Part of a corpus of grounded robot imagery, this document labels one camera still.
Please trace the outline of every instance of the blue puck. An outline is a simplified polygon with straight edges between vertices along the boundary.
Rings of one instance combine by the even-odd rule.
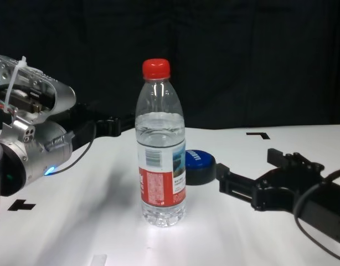
[[[207,184],[215,179],[215,158],[199,150],[186,151],[186,185]]]

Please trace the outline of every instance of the water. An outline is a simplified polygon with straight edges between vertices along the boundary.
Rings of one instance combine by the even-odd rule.
[[[145,146],[169,147],[180,144],[185,137],[184,119],[179,114],[151,112],[136,118],[137,141]],[[145,219],[155,226],[176,224],[185,215],[185,200],[171,207],[155,207],[142,201]]]

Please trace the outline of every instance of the white table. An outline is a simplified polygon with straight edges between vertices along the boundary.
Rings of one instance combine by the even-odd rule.
[[[266,132],[271,139],[246,132]],[[324,176],[340,168],[340,126],[187,129],[186,138],[187,149],[207,151],[250,178],[274,168],[266,163],[271,147],[322,163]],[[93,160],[97,153],[101,159]],[[7,211],[16,199],[36,206]],[[216,180],[187,187],[187,210],[174,227],[148,225],[141,214],[134,130],[99,138],[72,169],[2,197],[0,266],[89,266],[99,254],[107,256],[107,266],[340,265],[298,230],[291,214],[256,212],[219,193]],[[336,242],[311,232],[339,251]]]

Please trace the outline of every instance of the red bottle cap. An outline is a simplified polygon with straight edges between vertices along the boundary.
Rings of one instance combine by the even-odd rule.
[[[143,63],[143,76],[145,79],[169,78],[170,77],[169,61],[161,58],[145,60]]]

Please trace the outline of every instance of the black curtain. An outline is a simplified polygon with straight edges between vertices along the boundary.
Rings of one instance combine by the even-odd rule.
[[[0,1],[0,54],[110,115],[162,57],[187,126],[340,124],[340,0]]]

